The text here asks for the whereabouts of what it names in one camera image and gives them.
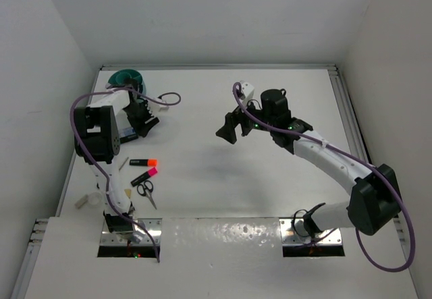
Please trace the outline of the black orange highlighter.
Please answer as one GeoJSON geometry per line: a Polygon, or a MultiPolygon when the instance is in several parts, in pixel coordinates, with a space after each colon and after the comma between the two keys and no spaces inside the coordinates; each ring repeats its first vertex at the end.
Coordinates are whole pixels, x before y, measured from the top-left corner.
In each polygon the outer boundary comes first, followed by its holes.
{"type": "Polygon", "coordinates": [[[143,166],[143,167],[156,167],[156,159],[130,159],[129,165],[131,166],[143,166]]]}

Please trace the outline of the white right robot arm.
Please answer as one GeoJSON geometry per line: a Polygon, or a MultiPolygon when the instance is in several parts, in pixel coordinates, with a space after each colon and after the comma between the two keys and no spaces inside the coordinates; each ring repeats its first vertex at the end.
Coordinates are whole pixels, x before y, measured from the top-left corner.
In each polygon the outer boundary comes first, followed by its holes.
{"type": "Polygon", "coordinates": [[[266,131],[277,146],[315,165],[350,197],[346,202],[322,202],[305,211],[292,223],[298,236],[315,238],[328,229],[351,227],[372,236],[401,211],[395,198],[399,189],[394,170],[385,164],[367,167],[341,154],[310,124],[292,116],[284,89],[262,92],[260,107],[254,106],[254,90],[247,85],[236,83],[233,94],[238,106],[225,115],[218,137],[235,144],[236,126],[243,136],[252,130],[266,131]]]}

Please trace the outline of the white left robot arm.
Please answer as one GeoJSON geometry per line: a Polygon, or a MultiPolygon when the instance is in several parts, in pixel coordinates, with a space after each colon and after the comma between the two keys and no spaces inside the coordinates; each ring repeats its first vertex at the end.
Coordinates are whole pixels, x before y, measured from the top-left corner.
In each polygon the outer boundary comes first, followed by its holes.
{"type": "Polygon", "coordinates": [[[117,115],[124,112],[139,136],[145,137],[158,119],[135,78],[112,84],[109,90],[78,97],[70,108],[70,125],[74,134],[75,152],[84,159],[97,179],[103,215],[111,233],[134,237],[142,232],[154,242],[145,224],[134,218],[134,206],[122,186],[117,156],[121,140],[117,115]]]}

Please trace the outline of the large black scissors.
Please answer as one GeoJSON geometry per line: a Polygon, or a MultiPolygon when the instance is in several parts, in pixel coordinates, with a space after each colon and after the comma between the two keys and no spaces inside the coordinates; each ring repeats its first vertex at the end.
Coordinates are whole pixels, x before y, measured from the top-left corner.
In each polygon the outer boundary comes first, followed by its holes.
{"type": "Polygon", "coordinates": [[[129,157],[126,157],[123,162],[121,163],[121,165],[119,166],[119,171],[122,170],[122,168],[124,167],[124,165],[128,162],[129,157]]]}

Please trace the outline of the black pink highlighter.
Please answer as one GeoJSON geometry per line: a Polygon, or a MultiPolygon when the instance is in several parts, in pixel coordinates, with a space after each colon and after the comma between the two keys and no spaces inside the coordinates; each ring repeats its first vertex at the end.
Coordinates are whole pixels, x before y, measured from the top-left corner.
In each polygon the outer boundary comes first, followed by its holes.
{"type": "Polygon", "coordinates": [[[150,170],[139,175],[137,178],[133,179],[130,183],[132,186],[137,186],[137,185],[143,183],[144,181],[150,179],[151,177],[153,177],[157,173],[158,173],[157,168],[153,167],[150,170]]]}

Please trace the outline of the teal round desk organizer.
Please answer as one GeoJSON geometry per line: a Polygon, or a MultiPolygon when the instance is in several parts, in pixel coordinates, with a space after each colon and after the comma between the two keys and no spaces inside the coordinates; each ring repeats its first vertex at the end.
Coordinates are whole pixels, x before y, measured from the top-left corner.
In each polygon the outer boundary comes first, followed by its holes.
{"type": "Polygon", "coordinates": [[[142,75],[132,69],[124,69],[115,72],[106,83],[105,88],[116,88],[125,86],[130,80],[134,80],[137,83],[137,89],[140,93],[146,94],[146,85],[144,83],[142,75]]]}

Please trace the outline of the small black scissors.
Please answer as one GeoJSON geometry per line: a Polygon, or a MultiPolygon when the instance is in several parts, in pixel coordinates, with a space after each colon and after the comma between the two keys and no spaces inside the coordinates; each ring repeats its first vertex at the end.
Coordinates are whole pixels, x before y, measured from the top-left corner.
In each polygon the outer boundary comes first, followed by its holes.
{"type": "Polygon", "coordinates": [[[145,180],[136,187],[136,191],[139,195],[148,198],[153,208],[157,210],[157,206],[153,200],[154,186],[150,180],[145,180]]]}

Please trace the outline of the tan eraser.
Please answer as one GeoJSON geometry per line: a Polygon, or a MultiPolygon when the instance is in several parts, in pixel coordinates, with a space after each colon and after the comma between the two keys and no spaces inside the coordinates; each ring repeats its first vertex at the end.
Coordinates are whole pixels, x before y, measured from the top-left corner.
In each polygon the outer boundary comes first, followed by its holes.
{"type": "Polygon", "coordinates": [[[131,195],[132,195],[131,189],[125,189],[124,192],[128,198],[131,198],[131,195]]]}

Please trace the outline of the clear tape roll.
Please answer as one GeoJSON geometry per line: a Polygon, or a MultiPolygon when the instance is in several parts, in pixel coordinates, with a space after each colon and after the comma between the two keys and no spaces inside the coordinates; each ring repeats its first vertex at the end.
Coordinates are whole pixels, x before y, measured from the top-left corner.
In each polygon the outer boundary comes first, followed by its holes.
{"type": "Polygon", "coordinates": [[[102,203],[102,195],[99,192],[89,194],[87,203],[90,207],[97,208],[102,203]]]}

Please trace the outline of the white eraser block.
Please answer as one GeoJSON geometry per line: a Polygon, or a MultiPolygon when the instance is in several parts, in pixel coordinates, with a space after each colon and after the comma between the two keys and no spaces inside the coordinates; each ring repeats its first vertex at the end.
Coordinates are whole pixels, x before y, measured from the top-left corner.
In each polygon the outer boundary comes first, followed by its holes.
{"type": "Polygon", "coordinates": [[[76,209],[82,208],[88,202],[88,195],[85,194],[79,200],[77,200],[74,204],[76,209]]]}

